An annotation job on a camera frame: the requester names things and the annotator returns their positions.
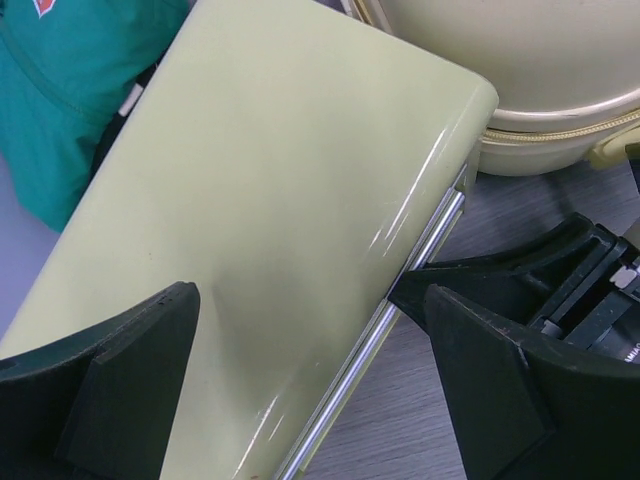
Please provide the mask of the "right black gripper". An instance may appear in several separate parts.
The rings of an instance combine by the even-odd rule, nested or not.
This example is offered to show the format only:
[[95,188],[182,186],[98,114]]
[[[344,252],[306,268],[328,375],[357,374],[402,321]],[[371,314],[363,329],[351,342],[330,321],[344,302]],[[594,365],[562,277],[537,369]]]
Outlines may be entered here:
[[639,251],[581,214],[518,247],[402,274],[389,300],[423,329],[431,285],[581,350],[639,362]]

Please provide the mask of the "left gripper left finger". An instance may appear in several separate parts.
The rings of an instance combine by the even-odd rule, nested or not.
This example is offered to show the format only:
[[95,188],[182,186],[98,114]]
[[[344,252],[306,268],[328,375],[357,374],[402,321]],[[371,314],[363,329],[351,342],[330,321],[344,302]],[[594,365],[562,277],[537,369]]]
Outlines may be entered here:
[[200,311],[176,282],[1,362],[4,479],[159,478]]

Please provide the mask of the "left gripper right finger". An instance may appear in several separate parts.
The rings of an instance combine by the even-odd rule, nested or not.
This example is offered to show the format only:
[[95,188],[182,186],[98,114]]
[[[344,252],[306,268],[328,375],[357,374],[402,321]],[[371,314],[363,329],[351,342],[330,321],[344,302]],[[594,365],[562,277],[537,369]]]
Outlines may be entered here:
[[638,366],[444,287],[428,288],[424,310],[467,478],[638,478]]

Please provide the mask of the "yellow hard-shell suitcase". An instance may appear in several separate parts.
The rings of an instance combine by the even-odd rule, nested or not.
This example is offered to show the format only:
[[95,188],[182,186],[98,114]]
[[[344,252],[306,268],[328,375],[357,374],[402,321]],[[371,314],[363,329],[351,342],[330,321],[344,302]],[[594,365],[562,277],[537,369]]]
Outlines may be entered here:
[[347,14],[488,80],[479,168],[500,176],[624,161],[639,139],[635,1],[348,1]]

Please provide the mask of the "yellow-green drawer box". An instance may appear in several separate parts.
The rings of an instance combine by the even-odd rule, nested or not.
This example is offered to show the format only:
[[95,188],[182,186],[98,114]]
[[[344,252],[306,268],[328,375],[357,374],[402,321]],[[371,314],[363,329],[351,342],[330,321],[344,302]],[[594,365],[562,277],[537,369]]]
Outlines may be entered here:
[[462,212],[482,76],[313,1],[200,1],[1,342],[176,282],[200,311],[157,479],[299,479]]

